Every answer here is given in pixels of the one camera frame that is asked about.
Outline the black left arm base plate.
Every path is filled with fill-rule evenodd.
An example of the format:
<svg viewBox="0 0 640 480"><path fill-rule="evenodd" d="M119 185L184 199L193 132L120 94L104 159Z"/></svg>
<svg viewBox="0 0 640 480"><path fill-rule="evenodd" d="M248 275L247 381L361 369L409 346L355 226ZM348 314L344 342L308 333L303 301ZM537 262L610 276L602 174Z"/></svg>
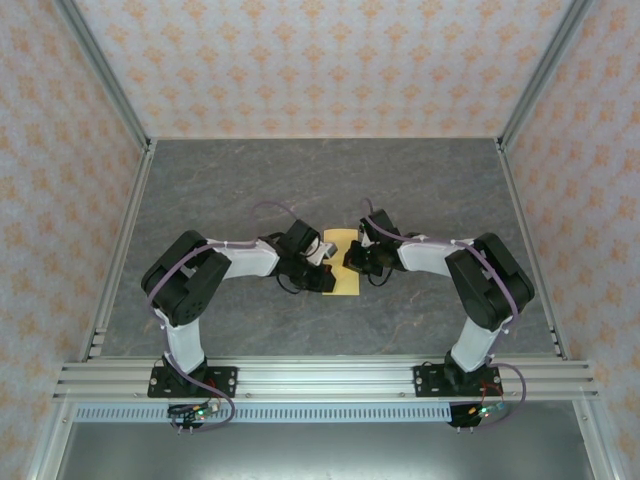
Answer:
<svg viewBox="0 0 640 480"><path fill-rule="evenodd" d="M231 366L197 368L190 376L211 388L235 397L239 370ZM210 396L211 392L184 379L168 365L156 366L151 371L147 389L149 398L196 398Z"/></svg>

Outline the grey metal sheet panel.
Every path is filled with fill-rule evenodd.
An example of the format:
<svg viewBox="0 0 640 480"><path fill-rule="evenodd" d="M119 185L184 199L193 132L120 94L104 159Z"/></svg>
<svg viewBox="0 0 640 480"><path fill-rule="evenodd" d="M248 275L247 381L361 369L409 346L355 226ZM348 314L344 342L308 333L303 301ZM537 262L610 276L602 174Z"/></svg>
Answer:
<svg viewBox="0 0 640 480"><path fill-rule="evenodd" d="M457 434L443 424L73 427L56 480L594 480L579 433L556 423Z"/></svg>

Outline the yellow paper sheet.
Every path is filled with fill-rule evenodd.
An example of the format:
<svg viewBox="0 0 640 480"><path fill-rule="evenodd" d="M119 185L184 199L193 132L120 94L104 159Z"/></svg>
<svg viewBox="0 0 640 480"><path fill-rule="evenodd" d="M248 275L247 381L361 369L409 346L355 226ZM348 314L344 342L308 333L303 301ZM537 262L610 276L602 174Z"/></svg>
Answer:
<svg viewBox="0 0 640 480"><path fill-rule="evenodd" d="M323 235L325 242L334 243L337 248L337 252L325 261L325 264L331 267L335 285L333 291L324 293L324 296L358 296L360 294L359 274L343 266L351 242L358 239L358 231L328 229L323 232Z"/></svg>

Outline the aluminium frame post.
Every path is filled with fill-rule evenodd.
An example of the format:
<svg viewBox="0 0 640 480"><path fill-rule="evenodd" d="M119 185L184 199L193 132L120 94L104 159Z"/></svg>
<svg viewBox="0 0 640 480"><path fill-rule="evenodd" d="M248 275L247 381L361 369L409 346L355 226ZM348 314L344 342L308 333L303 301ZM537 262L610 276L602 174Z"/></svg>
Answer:
<svg viewBox="0 0 640 480"><path fill-rule="evenodd" d="M151 139L129 101L124 88L115 75L106 54L99 45L76 0L52 0L80 50L91 65L107 97L115 107L121 120L135 143L146 150Z"/></svg>
<svg viewBox="0 0 640 480"><path fill-rule="evenodd" d="M535 67L523 93L516 102L506 126L496 138L499 152L506 152L514 143L593 2L594 0L571 0L567 12Z"/></svg>

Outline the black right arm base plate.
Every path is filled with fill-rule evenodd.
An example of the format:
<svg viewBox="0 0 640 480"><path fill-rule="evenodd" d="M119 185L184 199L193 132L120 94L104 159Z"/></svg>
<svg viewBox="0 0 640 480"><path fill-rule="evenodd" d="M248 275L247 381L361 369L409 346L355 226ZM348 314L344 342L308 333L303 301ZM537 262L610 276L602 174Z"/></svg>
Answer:
<svg viewBox="0 0 640 480"><path fill-rule="evenodd" d="M503 395L502 379L496 367L463 372L455 365L423 364L413 367L417 397L482 397Z"/></svg>

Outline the aluminium table side rail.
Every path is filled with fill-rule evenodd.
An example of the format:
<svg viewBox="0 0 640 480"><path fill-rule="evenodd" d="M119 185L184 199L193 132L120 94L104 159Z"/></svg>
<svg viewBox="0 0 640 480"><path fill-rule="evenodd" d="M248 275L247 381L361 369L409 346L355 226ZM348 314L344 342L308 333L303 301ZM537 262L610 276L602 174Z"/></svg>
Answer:
<svg viewBox="0 0 640 480"><path fill-rule="evenodd" d="M89 322L89 330L78 355L78 360L81 363L92 357L94 337L107 330L156 147L157 140L151 139L142 150L119 224L109 268L106 271L100 296Z"/></svg>
<svg viewBox="0 0 640 480"><path fill-rule="evenodd" d="M506 148L502 144L500 138L495 138L494 143L505 176L507 187L509 189L514 205L527 255L531 264L535 286L537 287L537 297L540 299L549 327L550 336L554 341L555 355L560 357L563 361L568 361L571 359L571 353L567 349L566 338L562 330L562 326L558 323L558 320L556 318L555 308L553 306L552 298L549 294L547 282L541 270L540 261L535 248L534 238L529 227L529 222L526 218L524 204L517 189L515 176L509 163Z"/></svg>

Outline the aluminium mounting rail beam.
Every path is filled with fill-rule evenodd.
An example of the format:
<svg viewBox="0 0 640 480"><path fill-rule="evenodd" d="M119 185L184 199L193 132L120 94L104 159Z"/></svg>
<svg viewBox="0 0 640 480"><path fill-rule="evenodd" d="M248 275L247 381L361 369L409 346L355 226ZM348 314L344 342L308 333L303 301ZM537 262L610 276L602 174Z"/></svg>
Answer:
<svg viewBox="0 0 640 480"><path fill-rule="evenodd" d="M415 399L419 359L388 357L237 357L215 365L238 368L240 402L407 402ZM147 397L150 358L94 358L62 367L54 397L68 401L125 401ZM557 357L511 357L499 373L509 401L595 400L600 389L588 363Z"/></svg>

